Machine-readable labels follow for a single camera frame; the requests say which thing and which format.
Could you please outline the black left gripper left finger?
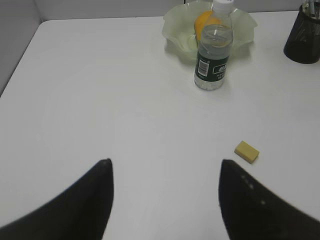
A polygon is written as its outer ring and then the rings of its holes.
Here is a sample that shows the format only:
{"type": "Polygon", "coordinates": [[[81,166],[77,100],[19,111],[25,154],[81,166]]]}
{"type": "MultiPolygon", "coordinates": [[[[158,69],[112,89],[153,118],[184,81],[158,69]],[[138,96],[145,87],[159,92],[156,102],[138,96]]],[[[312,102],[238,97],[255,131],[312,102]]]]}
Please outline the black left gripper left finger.
{"type": "Polygon", "coordinates": [[[98,161],[38,209],[1,227],[2,240],[101,240],[114,199],[113,163],[98,161]]]}

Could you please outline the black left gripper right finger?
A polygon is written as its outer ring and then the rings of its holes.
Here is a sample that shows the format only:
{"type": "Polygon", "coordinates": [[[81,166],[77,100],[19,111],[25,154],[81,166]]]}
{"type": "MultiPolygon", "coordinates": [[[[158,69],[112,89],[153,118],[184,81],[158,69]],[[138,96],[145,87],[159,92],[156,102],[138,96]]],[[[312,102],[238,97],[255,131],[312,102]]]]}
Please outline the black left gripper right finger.
{"type": "Polygon", "coordinates": [[[221,162],[218,199],[231,240],[318,240],[320,222],[268,190],[235,161],[221,162]]]}

